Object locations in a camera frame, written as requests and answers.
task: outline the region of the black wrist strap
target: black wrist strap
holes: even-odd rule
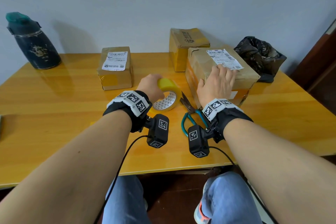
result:
[[[223,134],[224,128],[230,121],[236,118],[249,120],[253,122],[253,120],[249,116],[247,116],[246,114],[244,114],[237,108],[225,108],[219,113],[217,113],[216,117],[211,121],[211,125],[210,125],[210,127],[216,133],[216,138],[214,138],[214,141],[216,143],[218,143],[221,140],[225,140],[224,134]]]
[[[147,113],[149,111],[149,109],[152,107],[152,103],[149,101],[148,96],[140,91],[140,90],[135,90],[136,93],[138,93],[139,95],[141,95],[142,97],[145,98],[145,100],[147,101],[147,103],[149,104],[149,107],[146,108],[146,110],[141,113],[141,115],[139,117],[137,117],[131,110],[131,108],[126,105],[124,102],[114,102],[112,104],[110,104],[110,106],[107,107],[107,109],[105,110],[105,112],[103,113],[103,116],[116,111],[116,110],[123,110],[124,112],[126,112],[129,117],[131,118],[132,121],[132,129],[131,129],[131,133],[137,132],[139,131],[141,128],[144,127],[145,122],[146,122],[146,116]]]

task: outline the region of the small cardboard box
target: small cardboard box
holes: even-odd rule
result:
[[[243,67],[243,69],[237,71],[236,80],[230,96],[230,102],[240,106],[246,99],[250,88],[260,76],[233,50],[232,47],[224,45],[220,49],[225,49]],[[216,62],[209,56],[207,50],[213,50],[213,48],[189,48],[188,50],[185,77],[187,78],[197,108],[201,108],[196,92],[198,82],[200,79],[204,79],[206,82],[211,73],[212,66],[216,66]]]
[[[104,69],[103,67],[105,61],[107,60],[108,54],[114,52],[123,52],[123,53],[127,52],[126,65],[120,63],[119,67],[117,68],[117,69],[124,68],[123,71],[110,71]],[[101,50],[101,56],[97,72],[101,81],[101,85],[103,86],[103,90],[131,88],[133,84],[133,76],[132,76],[133,71],[131,65],[131,52],[129,47],[103,48]]]
[[[198,28],[170,29],[169,55],[175,72],[186,70],[188,48],[191,47],[210,47],[210,42]]]

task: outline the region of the blue jeans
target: blue jeans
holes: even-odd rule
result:
[[[135,175],[118,177],[104,209],[103,224],[150,223],[143,194]],[[233,172],[208,179],[202,197],[202,212],[211,218],[212,224],[262,223],[249,188]]]

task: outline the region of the wall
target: wall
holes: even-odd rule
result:
[[[167,52],[169,29],[199,27],[212,43],[247,35],[270,42],[291,71],[336,17],[336,0],[0,0],[0,83],[26,59],[6,29],[7,12],[42,25],[60,53]]]

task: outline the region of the trash bag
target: trash bag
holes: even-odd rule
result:
[[[254,36],[246,36],[234,50],[260,75],[258,82],[273,82],[280,66],[287,59],[269,43]]]

